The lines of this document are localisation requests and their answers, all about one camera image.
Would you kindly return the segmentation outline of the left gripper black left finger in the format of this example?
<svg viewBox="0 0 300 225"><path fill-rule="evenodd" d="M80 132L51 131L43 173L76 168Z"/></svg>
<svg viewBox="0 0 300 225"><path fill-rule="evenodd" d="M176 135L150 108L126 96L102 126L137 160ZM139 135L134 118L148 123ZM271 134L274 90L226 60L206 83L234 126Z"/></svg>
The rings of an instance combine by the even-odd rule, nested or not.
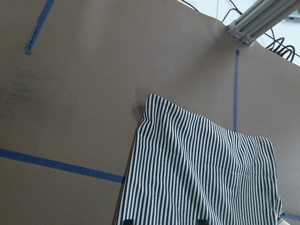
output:
<svg viewBox="0 0 300 225"><path fill-rule="evenodd" d="M133 225L133 220L132 219L126 219L123 221L123 225Z"/></svg>

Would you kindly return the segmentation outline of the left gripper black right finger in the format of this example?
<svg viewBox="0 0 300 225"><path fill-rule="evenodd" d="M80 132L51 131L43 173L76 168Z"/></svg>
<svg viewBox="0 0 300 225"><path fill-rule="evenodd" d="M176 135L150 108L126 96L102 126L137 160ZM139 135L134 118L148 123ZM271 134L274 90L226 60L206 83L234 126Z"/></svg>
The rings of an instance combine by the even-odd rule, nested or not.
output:
<svg viewBox="0 0 300 225"><path fill-rule="evenodd" d="M198 219L197 225L208 225L208 220L206 219Z"/></svg>

